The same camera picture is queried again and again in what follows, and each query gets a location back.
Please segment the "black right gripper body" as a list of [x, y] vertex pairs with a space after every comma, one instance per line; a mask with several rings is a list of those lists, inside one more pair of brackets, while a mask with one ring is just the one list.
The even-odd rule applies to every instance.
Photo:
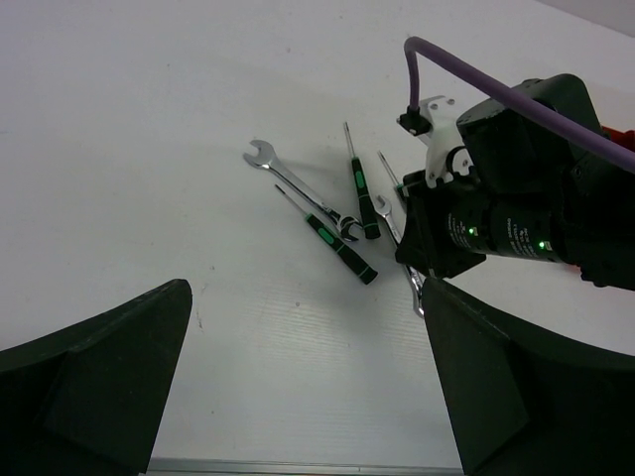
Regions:
[[483, 263], [483, 254], [456, 245], [447, 228], [451, 208], [472, 192], [480, 180], [474, 168], [451, 175], [452, 181], [428, 187], [424, 170], [403, 177], [406, 223], [395, 259], [427, 278], [454, 278]]

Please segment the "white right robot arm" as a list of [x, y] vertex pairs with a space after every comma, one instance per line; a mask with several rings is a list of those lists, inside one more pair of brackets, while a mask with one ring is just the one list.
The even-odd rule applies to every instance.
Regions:
[[489, 255], [564, 263], [599, 287], [634, 286], [634, 177], [494, 99], [463, 113], [437, 96], [408, 130], [425, 167], [403, 179], [399, 263], [453, 278]]

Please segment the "silver wrench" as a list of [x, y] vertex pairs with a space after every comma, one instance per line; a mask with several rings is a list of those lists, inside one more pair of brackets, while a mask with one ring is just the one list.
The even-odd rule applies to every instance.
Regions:
[[[398, 247], [402, 240], [402, 234], [398, 230], [396, 222], [393, 218], [393, 209], [392, 209], [392, 204], [390, 200], [384, 197], [383, 195], [378, 194], [373, 199], [373, 208], [375, 210], [375, 213], [385, 223], [394, 245]], [[418, 317], [424, 318], [425, 317], [425, 311], [423, 307], [424, 280], [421, 278], [418, 271], [415, 270], [414, 268], [408, 265], [403, 265], [403, 269], [406, 273], [409, 285], [412, 290], [413, 311]]]
[[252, 167], [271, 172], [286, 185], [297, 192], [308, 203], [319, 210], [335, 227], [339, 236], [346, 242], [355, 242], [359, 238], [352, 229], [362, 230], [361, 222], [349, 214], [341, 214], [331, 207], [316, 191], [292, 173], [278, 158], [273, 146], [263, 140], [253, 139], [250, 145], [257, 150], [255, 155], [244, 153], [243, 159]]

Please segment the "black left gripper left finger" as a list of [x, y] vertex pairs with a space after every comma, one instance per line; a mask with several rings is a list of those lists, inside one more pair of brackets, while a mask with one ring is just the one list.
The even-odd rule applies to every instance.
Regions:
[[4, 475], [147, 471], [189, 327], [171, 280], [1, 353]]

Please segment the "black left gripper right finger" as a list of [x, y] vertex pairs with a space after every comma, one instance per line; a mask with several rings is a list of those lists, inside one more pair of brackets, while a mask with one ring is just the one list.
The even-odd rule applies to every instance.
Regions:
[[464, 474], [633, 474], [633, 357], [444, 281], [425, 281], [423, 305]]

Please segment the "red bottom drawer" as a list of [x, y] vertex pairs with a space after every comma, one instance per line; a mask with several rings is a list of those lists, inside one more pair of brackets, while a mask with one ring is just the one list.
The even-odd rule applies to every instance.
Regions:
[[635, 131], [619, 131], [607, 126], [601, 126], [604, 137], [631, 152], [635, 152]]

